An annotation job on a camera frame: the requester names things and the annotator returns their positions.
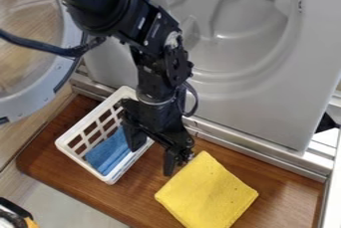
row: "black cable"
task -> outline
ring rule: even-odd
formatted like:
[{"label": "black cable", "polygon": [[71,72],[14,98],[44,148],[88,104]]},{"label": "black cable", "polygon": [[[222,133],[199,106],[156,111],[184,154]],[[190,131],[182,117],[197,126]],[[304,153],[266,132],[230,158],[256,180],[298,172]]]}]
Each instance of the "black cable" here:
[{"label": "black cable", "polygon": [[101,45],[102,43],[106,41],[105,37],[97,37],[87,44],[80,45],[80,46],[73,47],[73,48],[64,49],[64,48],[53,46],[51,44],[43,43],[40,41],[21,38],[13,34],[10,34],[2,29],[0,29],[0,39],[3,39],[11,44],[21,46],[24,48],[39,50],[39,51],[55,54],[57,56],[69,57],[69,58],[70,57],[72,58],[82,57],[89,50],[92,50],[98,47],[99,45]]},{"label": "black cable", "polygon": [[190,117],[190,116],[195,114],[195,112],[196,112],[196,110],[198,108],[198,94],[197,94],[195,88],[190,83],[188,83],[188,82],[184,82],[182,84],[182,87],[185,87],[194,96],[195,103],[194,103],[194,106],[191,108],[191,110],[189,112],[183,111],[179,102],[177,102],[177,107],[181,111],[183,116]]}]

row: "basket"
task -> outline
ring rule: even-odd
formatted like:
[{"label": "basket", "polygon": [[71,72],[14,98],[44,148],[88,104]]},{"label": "basket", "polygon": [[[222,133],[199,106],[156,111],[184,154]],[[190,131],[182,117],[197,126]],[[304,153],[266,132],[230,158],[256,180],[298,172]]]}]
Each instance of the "basket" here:
[{"label": "basket", "polygon": [[108,175],[104,176],[85,159],[85,154],[97,144],[113,135],[122,121],[122,99],[136,99],[135,90],[121,87],[104,102],[77,122],[56,140],[57,148],[76,161],[97,178],[107,184],[116,183],[120,177],[154,143],[148,138],[146,144],[136,152],[130,152]]}]

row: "blue cloth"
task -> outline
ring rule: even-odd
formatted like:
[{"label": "blue cloth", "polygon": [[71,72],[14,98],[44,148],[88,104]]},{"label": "blue cloth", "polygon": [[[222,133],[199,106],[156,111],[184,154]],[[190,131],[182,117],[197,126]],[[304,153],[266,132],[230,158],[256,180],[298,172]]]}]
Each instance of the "blue cloth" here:
[{"label": "blue cloth", "polygon": [[87,161],[103,175],[108,175],[131,151],[122,127],[86,154]]}]

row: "yellow sponge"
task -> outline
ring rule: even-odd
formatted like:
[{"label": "yellow sponge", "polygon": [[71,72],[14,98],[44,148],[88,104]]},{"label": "yellow sponge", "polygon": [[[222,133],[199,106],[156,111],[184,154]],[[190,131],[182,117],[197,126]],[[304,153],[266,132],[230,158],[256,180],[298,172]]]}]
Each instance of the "yellow sponge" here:
[{"label": "yellow sponge", "polygon": [[156,194],[156,200],[185,227],[227,228],[257,196],[203,151]]}]

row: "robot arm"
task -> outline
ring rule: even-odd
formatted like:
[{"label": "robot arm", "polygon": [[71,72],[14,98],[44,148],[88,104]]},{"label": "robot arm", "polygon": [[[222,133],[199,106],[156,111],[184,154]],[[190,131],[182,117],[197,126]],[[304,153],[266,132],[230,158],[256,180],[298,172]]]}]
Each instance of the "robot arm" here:
[{"label": "robot arm", "polygon": [[178,22],[150,0],[64,0],[84,32],[114,36],[131,47],[138,68],[139,101],[123,100],[124,130],[132,151],[151,137],[166,149],[165,175],[192,156],[193,139],[183,127],[186,82],[193,63],[183,48]]}]

